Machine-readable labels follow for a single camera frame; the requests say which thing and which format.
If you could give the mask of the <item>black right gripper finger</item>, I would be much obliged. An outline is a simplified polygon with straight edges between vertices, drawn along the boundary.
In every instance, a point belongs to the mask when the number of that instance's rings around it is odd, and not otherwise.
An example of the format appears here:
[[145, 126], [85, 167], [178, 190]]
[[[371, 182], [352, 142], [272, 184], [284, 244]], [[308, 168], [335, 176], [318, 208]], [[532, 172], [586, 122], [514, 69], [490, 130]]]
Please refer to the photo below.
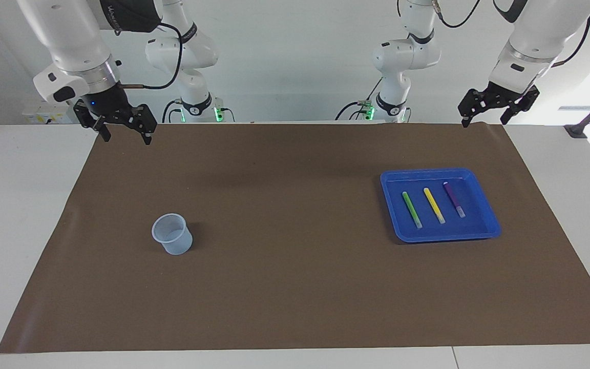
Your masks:
[[137, 107], [124, 109], [123, 124], [139, 133], [145, 145], [149, 146], [151, 144], [152, 136], [157, 128], [157, 121], [148, 105], [141, 104]]
[[82, 128], [96, 131], [104, 142], [110, 141], [112, 134], [106, 126], [105, 119], [103, 116], [95, 119], [83, 100], [78, 100], [75, 105], [73, 105], [73, 112]]

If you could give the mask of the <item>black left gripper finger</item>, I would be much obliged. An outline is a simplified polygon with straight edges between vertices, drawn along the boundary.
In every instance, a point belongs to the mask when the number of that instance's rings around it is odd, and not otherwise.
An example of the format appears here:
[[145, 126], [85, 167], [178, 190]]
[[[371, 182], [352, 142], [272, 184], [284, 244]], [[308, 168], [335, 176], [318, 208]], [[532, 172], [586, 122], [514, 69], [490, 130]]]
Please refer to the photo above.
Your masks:
[[505, 112], [501, 115], [500, 122], [503, 125], [506, 125], [518, 113], [529, 111], [532, 105], [536, 102], [538, 96], [538, 88], [531, 87], [519, 99], [510, 101], [507, 105], [507, 108], [505, 109]]
[[487, 90], [469, 89], [459, 105], [457, 105], [457, 109], [461, 115], [461, 125], [468, 128], [476, 115], [482, 114], [489, 109]]

